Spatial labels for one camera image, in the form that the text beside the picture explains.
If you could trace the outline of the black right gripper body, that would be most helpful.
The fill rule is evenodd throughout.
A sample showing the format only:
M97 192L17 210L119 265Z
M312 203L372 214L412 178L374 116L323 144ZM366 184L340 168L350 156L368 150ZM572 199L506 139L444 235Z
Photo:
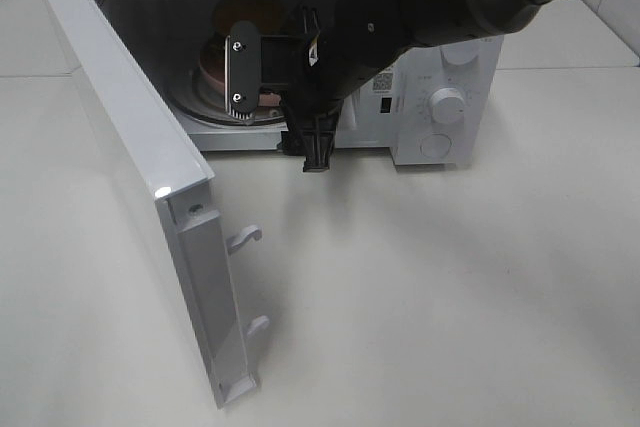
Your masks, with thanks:
M331 22L286 58L288 117L339 107L415 43L414 0L336 0Z

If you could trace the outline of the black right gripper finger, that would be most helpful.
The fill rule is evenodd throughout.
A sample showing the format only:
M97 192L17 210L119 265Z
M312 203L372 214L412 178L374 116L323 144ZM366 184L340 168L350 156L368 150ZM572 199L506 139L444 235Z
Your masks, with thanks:
M285 97L280 102L286 130L281 134L279 150L288 156L304 158L304 172L324 172L330 167L340 120L340 101L307 108Z
M308 31L266 35L250 21L235 23L225 43L225 109L236 120L252 120L262 93L284 102L285 118L310 117L302 92Z

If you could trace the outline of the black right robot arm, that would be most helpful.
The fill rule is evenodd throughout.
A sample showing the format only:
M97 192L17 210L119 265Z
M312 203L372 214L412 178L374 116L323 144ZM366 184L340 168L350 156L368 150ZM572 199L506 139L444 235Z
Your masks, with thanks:
M225 42L226 112L248 124L262 92L279 95L282 151L326 171L345 98L402 54L519 32L551 1L336 0L327 24L294 35L239 21Z

